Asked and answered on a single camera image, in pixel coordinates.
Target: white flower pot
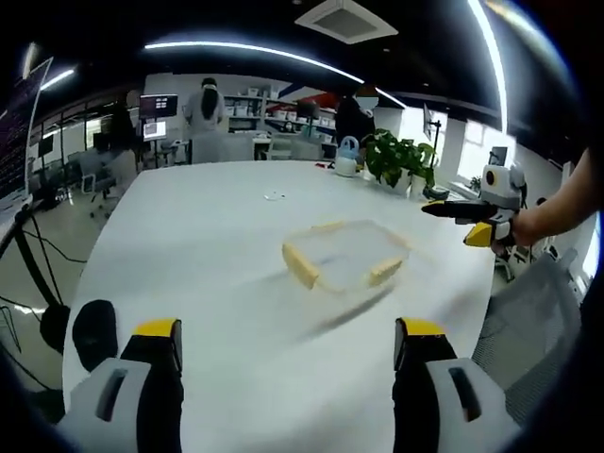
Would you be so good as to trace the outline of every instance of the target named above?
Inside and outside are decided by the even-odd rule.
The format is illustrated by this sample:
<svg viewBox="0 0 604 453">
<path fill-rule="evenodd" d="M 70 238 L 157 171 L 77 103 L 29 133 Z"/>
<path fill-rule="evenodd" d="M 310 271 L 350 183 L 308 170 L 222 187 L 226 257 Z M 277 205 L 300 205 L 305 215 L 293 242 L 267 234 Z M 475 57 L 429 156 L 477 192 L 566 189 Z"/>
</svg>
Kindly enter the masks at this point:
<svg viewBox="0 0 604 453">
<path fill-rule="evenodd" d="M 418 199 L 423 196 L 424 188 L 426 187 L 426 179 L 424 177 L 413 175 L 411 177 L 410 198 Z"/>
<path fill-rule="evenodd" d="M 396 183 L 396 186 L 394 186 L 394 188 L 392 188 L 388 185 L 388 183 L 386 182 L 386 179 L 384 179 L 384 177 L 382 177 L 381 181 L 379 182 L 379 185 L 381 187 L 383 187 L 387 192 L 396 193 L 396 194 L 402 195 L 404 197 L 407 197 L 407 189 L 409 188 L 410 184 L 411 184 L 411 176 L 409 176 L 409 170 L 406 170 L 406 169 L 403 169 L 403 173 L 401 174 L 401 176 L 398 179 L 398 182 Z"/>
</svg>

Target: person in white lab coat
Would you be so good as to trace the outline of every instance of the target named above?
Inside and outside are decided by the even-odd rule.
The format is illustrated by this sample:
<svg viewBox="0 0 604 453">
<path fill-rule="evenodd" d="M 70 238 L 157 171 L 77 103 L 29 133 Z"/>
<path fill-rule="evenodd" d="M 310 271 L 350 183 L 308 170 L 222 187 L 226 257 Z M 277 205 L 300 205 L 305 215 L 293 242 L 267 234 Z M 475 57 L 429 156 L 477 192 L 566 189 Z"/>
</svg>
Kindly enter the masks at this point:
<svg viewBox="0 0 604 453">
<path fill-rule="evenodd" d="M 216 130 L 224 116 L 225 98 L 218 92 L 216 80 L 211 77 L 204 78 L 201 91 L 193 94 L 185 107 L 190 137 Z"/>
</svg>

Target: floor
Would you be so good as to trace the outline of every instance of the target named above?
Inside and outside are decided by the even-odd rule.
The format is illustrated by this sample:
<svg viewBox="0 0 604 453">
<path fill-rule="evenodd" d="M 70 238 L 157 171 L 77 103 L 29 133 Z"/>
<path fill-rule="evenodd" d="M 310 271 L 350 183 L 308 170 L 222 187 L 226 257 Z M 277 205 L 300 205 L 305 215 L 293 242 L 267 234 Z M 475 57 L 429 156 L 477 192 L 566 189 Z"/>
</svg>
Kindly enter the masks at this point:
<svg viewBox="0 0 604 453">
<path fill-rule="evenodd" d="M 91 203 L 88 195 L 74 193 L 70 199 L 63 201 L 53 210 L 36 214 L 42 236 L 50 240 L 65 255 L 77 260 L 86 260 L 92 252 L 106 220 L 97 211 L 94 218 L 90 212 L 102 202 L 102 199 Z M 25 227 L 34 231 L 31 222 Z M 49 285 L 51 279 L 44 265 L 44 259 L 39 242 L 28 237 L 34 257 L 40 265 Z M 46 245 L 48 257 L 54 270 L 59 286 L 59 292 L 66 305 L 70 305 L 76 292 L 79 276 L 84 264 L 65 260 L 55 249 Z M 498 274 L 494 276 L 493 292 L 505 286 Z M 32 307 L 40 317 L 46 306 L 15 243 L 12 243 L 6 254 L 0 260 L 0 295 L 20 304 Z M 40 324 L 31 310 L 12 307 L 0 301 L 0 306 L 10 307 L 21 352 L 12 340 L 9 329 L 0 317 L 0 339 L 7 350 L 43 384 L 53 389 L 61 388 L 61 355 L 48 347 L 40 335 Z M 24 386 L 30 391 L 42 390 L 42 387 L 28 377 L 22 370 L 16 369 Z"/>
</svg>

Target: blue kettle lid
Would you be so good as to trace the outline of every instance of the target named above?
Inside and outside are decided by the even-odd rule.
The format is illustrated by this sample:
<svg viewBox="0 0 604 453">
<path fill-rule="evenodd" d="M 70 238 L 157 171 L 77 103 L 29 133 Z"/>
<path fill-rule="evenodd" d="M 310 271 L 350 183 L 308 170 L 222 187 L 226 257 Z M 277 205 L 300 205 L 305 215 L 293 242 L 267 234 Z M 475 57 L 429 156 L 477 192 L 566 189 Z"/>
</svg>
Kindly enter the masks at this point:
<svg viewBox="0 0 604 453">
<path fill-rule="evenodd" d="M 338 148 L 338 156 L 356 159 L 359 156 L 359 141 L 351 135 L 345 136 Z"/>
</svg>

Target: window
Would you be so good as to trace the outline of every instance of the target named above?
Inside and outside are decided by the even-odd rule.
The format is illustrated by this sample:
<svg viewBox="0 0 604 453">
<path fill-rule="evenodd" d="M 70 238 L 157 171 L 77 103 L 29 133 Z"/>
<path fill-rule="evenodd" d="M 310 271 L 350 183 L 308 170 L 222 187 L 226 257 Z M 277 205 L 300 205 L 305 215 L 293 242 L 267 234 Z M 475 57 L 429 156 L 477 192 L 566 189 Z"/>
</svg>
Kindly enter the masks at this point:
<svg viewBox="0 0 604 453">
<path fill-rule="evenodd" d="M 441 161 L 441 156 L 443 155 L 443 147 L 445 146 L 445 131 L 446 131 L 446 113 L 442 113 L 441 111 L 433 111 L 432 112 L 432 121 L 440 121 L 441 128 L 438 134 L 438 143 L 436 145 L 436 157 L 438 159 L 438 163 Z M 415 144 L 418 143 L 429 143 L 434 145 L 434 134 L 436 133 L 436 128 L 432 127 L 432 140 L 430 141 L 426 134 L 424 133 L 424 110 L 423 109 L 414 109 L 411 107 L 407 107 L 403 110 L 401 121 L 400 121 L 400 129 L 398 130 L 398 139 L 413 139 Z"/>
<path fill-rule="evenodd" d="M 457 170 L 457 174 L 463 182 L 468 183 L 474 176 L 482 175 L 482 169 L 489 162 L 489 153 L 493 146 L 508 147 L 506 167 L 510 167 L 516 152 L 515 138 L 503 135 L 500 131 L 481 123 L 467 122 L 461 148 L 460 166 Z"/>
<path fill-rule="evenodd" d="M 583 260 L 583 272 L 589 279 L 594 278 L 597 271 L 597 260 L 600 256 L 600 219 L 596 217 L 596 226 L 592 234 L 592 240 L 589 242 L 587 255 Z"/>
<path fill-rule="evenodd" d="M 92 148 L 94 146 L 94 134 L 97 134 L 100 131 L 101 120 L 90 120 L 86 122 L 86 148 Z"/>
</svg>

